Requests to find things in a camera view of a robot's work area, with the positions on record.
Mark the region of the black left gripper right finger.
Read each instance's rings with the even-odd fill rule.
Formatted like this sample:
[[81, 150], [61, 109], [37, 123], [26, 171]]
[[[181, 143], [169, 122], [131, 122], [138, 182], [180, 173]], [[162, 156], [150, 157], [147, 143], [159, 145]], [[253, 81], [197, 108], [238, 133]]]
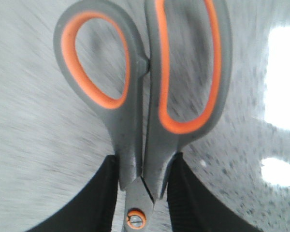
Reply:
[[218, 200], [177, 153], [168, 180], [167, 201], [174, 232], [257, 232]]

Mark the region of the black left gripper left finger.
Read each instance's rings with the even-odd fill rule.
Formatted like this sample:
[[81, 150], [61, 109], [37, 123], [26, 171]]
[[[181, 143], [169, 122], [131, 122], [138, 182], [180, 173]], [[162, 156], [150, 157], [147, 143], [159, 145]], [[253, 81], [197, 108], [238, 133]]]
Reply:
[[110, 232], [118, 191], [118, 158], [108, 155], [86, 186], [30, 232]]

